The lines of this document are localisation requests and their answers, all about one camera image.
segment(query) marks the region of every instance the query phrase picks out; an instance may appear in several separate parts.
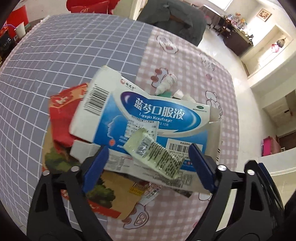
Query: white floor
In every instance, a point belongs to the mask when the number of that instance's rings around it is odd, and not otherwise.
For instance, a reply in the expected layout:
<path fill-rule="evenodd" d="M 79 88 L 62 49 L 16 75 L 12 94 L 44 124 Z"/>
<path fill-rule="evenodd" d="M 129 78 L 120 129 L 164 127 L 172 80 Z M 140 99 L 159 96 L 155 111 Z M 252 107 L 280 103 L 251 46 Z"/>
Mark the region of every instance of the white floor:
<path fill-rule="evenodd" d="M 258 108 L 255 96 L 247 84 L 247 75 L 239 57 L 224 45 L 222 37 L 207 28 L 198 47 L 219 61 L 232 76 L 239 113 L 237 171 L 243 172 L 244 164 L 248 160 L 258 160 L 261 156 L 261 141 L 269 135 L 275 135 L 276 128 L 267 114 Z M 274 176 L 273 180 L 285 204 L 296 189 L 296 173 Z M 234 198 L 235 191 L 230 195 L 218 229 L 227 225 Z"/>

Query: pink checkered tablecloth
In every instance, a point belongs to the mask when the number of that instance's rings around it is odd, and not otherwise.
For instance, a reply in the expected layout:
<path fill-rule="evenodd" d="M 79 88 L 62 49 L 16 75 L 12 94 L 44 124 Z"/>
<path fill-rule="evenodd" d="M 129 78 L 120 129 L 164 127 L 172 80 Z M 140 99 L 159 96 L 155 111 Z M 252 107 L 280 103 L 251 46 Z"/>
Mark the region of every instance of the pink checkered tablecloth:
<path fill-rule="evenodd" d="M 219 108 L 222 148 L 219 163 L 235 170 L 239 147 L 236 97 L 229 72 L 196 46 L 154 27 L 135 84 L 149 94 L 166 74 L 174 74 L 177 86 L 198 103 Z M 107 231 L 114 241 L 185 240 L 209 203 L 210 196 L 193 193 L 187 198 L 169 188 L 146 206 L 137 204 L 123 221 L 108 218 Z"/>

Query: paper cup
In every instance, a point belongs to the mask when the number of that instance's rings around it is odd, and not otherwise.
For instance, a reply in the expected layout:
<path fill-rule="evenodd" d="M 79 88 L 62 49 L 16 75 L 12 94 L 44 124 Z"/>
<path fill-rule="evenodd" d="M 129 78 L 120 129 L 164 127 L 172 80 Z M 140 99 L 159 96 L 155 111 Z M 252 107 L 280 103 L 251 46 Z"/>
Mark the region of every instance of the paper cup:
<path fill-rule="evenodd" d="M 17 37 L 21 39 L 26 35 L 25 25 L 24 22 L 22 22 L 19 26 L 16 27 L 15 33 L 17 34 Z"/>

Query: metal screw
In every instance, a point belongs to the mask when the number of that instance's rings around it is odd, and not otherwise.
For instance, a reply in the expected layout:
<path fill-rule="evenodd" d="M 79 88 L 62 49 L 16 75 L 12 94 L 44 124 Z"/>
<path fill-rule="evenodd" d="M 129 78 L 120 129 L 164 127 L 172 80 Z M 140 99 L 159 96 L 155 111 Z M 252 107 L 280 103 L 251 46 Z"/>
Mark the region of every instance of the metal screw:
<path fill-rule="evenodd" d="M 224 166 L 224 165 L 219 165 L 219 166 L 218 166 L 218 169 L 219 169 L 220 171 L 226 171 L 226 170 L 227 170 L 227 167 Z"/>
<path fill-rule="evenodd" d="M 79 171 L 79 169 L 80 169 L 79 166 L 73 166 L 73 167 L 71 167 L 71 171 L 72 172 L 77 172 L 77 171 Z"/>
<path fill-rule="evenodd" d="M 42 172 L 42 175 L 47 176 L 49 173 L 50 173 L 49 170 L 45 170 L 45 171 Z"/>
<path fill-rule="evenodd" d="M 249 170 L 247 170 L 247 174 L 253 176 L 253 175 L 255 175 L 255 172 L 253 170 L 249 169 Z"/>

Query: blue gripper pad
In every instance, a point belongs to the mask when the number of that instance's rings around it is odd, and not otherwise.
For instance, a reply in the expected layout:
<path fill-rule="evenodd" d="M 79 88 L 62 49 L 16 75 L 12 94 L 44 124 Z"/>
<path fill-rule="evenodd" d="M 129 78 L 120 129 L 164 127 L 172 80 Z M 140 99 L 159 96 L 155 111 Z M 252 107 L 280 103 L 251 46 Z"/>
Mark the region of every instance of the blue gripper pad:
<path fill-rule="evenodd" d="M 214 166 L 217 166 L 214 160 L 205 157 L 195 144 L 190 145 L 188 154 L 203 187 L 213 193 L 216 190 Z"/>
<path fill-rule="evenodd" d="M 96 185 L 99 177 L 101 176 L 104 166 L 106 165 L 107 161 L 109 159 L 109 149 L 107 146 L 104 146 L 100 152 L 97 154 L 97 156 L 94 156 L 94 160 L 92 164 L 90 165 L 89 169 L 84 174 L 83 178 L 83 185 L 82 185 L 82 191 L 84 193 L 87 193 L 91 191 L 94 186 Z"/>

